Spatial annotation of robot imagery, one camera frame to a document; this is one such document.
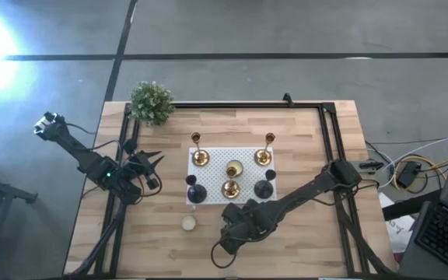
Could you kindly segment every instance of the black metal frame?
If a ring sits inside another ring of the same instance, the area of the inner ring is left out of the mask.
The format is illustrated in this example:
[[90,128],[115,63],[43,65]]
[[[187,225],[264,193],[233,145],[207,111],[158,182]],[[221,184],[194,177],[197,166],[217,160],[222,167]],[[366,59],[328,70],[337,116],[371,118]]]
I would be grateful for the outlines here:
[[[283,97],[284,101],[278,101],[278,102],[239,102],[239,103],[233,103],[233,102],[224,102],[224,103],[174,103],[174,106],[178,109],[218,109],[218,108],[269,108],[269,109],[285,109],[285,108],[304,108],[304,109],[315,109],[319,113],[320,118],[320,126],[321,126],[321,132],[323,135],[323,141],[324,141],[324,148],[326,152],[326,160],[330,161],[333,160],[333,151],[331,149],[331,142],[330,142],[330,135],[327,128],[327,121],[326,121],[326,114],[329,114],[333,128],[334,128],[334,138],[336,141],[336,146],[338,150],[338,156],[340,158],[345,158],[345,151],[343,148],[343,142],[341,140],[341,132],[340,127],[338,125],[338,119],[336,114],[336,108],[334,103],[294,103],[288,93],[285,94]],[[119,135],[119,139],[121,142],[124,142],[127,137],[127,127],[129,125],[129,103],[126,103],[126,107],[124,109],[124,119],[122,121],[121,125],[121,133]],[[140,125],[138,122],[135,122],[135,125],[133,127],[133,133],[132,138],[137,141],[138,138],[138,132],[139,132]],[[121,157],[121,153],[117,153],[117,159]],[[341,200],[341,195],[339,193],[334,193],[334,199],[335,201]],[[355,204],[355,199],[352,197],[351,199],[347,199],[348,202],[348,208],[349,208],[349,215],[351,217],[352,222],[355,224],[356,228],[360,231],[360,223],[359,223],[359,215],[357,213],[357,207]],[[111,217],[113,215],[113,209],[114,209],[114,203],[115,199],[112,194],[109,195],[107,200],[107,207],[105,211],[105,216],[103,219],[103,230],[111,221]],[[336,212],[338,217],[338,226],[340,229],[340,237],[341,237],[341,246],[343,248],[344,256],[345,256],[345,267],[347,268],[347,274],[348,276],[352,276],[356,274],[354,262],[352,260],[352,252],[350,243],[348,241],[348,233],[347,229],[345,228],[345,225],[340,222],[340,217],[342,212],[345,209],[343,208],[342,204],[336,204]],[[108,273],[103,272],[103,263],[104,263],[104,251],[100,253],[100,256],[98,257],[96,261],[96,265],[94,268],[94,275],[97,277],[108,275],[111,278],[114,278],[117,274],[117,267],[118,267],[118,258],[120,255],[120,248],[121,248],[121,240],[122,240],[122,230],[123,230],[124,223],[122,222],[121,227],[117,230],[114,237],[114,248],[112,251],[112,258],[110,262],[110,268]],[[367,275],[369,274],[369,266],[368,266],[368,260],[365,254],[362,252],[361,248],[358,247],[358,253],[359,253],[359,260],[361,264],[361,270],[362,273]]]

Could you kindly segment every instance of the white pegboard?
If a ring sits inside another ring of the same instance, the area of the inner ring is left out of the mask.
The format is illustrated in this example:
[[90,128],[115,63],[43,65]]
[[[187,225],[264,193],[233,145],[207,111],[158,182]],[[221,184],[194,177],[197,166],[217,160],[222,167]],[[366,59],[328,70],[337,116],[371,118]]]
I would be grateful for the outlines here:
[[[272,161],[267,166],[259,166],[254,161],[254,154],[258,149],[264,147],[246,147],[246,148],[203,148],[210,155],[210,161],[207,165],[195,166],[191,157],[196,148],[190,148],[188,153],[187,174],[195,175],[197,184],[207,189],[207,198],[200,205],[227,205],[232,202],[235,204],[245,204],[248,199],[253,198],[257,202],[276,200],[276,182],[271,181],[274,191],[268,199],[261,199],[254,193],[254,185],[259,180],[265,180],[265,171],[274,170],[274,155],[272,147],[268,151],[272,155]],[[239,160],[243,164],[243,172],[234,180],[240,185],[240,194],[233,199],[225,198],[222,195],[221,187],[229,178],[226,176],[226,167],[229,161]],[[186,197],[186,204],[192,205]]]

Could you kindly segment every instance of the green plant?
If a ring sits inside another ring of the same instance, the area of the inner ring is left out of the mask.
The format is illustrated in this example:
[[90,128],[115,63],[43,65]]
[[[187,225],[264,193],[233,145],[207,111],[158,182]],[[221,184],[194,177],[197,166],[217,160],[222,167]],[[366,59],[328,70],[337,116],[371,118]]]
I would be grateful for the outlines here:
[[170,91],[156,82],[140,82],[131,92],[132,116],[148,126],[164,124],[174,112]]

